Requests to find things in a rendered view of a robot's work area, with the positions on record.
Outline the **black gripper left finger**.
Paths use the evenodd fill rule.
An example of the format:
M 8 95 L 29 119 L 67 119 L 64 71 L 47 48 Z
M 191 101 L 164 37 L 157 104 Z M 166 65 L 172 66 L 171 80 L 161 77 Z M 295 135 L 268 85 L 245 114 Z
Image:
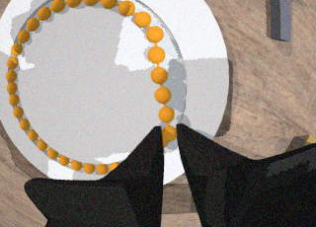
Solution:
M 44 218 L 119 227 L 161 227 L 165 153 L 161 125 L 99 180 L 31 179 L 24 191 Z

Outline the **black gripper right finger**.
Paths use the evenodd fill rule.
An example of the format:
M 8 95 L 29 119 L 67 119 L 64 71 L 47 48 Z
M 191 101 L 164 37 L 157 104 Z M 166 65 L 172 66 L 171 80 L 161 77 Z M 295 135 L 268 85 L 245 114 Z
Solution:
M 177 139 L 201 227 L 240 227 L 254 196 L 316 169 L 316 143 L 253 160 L 189 125 L 177 124 Z

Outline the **white round plate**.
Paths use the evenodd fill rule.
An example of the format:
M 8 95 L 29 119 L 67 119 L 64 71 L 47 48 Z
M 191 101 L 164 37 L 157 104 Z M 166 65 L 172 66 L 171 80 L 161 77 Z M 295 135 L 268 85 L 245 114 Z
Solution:
M 146 37 L 147 27 L 124 17 L 119 6 L 104 9 L 102 2 L 78 7 L 64 5 L 23 46 L 16 72 L 17 106 L 29 129 L 39 134 L 47 148 L 59 157 L 70 157 L 62 165 L 50 159 L 47 149 L 29 139 L 29 129 L 20 128 L 16 106 L 9 104 L 8 58 L 17 35 L 27 29 L 30 18 L 39 18 L 40 7 L 54 0 L 11 0 L 0 19 L 0 120 L 17 149 L 53 180 L 99 180 L 105 175 L 72 171 L 72 160 L 83 167 L 90 163 L 122 163 L 154 127 L 167 127 L 159 120 L 162 104 L 155 101 L 159 88 L 150 78 L 157 65 L 150 62 L 154 46 Z M 189 125 L 206 139 L 212 139 L 225 113 L 229 92 L 228 54 L 224 38 L 212 11 L 204 0 L 118 0 L 131 1 L 135 11 L 150 14 L 150 27 L 165 36 L 157 42 L 165 50 L 159 68 L 167 70 L 162 88 L 171 93 L 166 108 L 173 109 L 170 127 Z M 50 7 L 51 9 L 51 7 Z

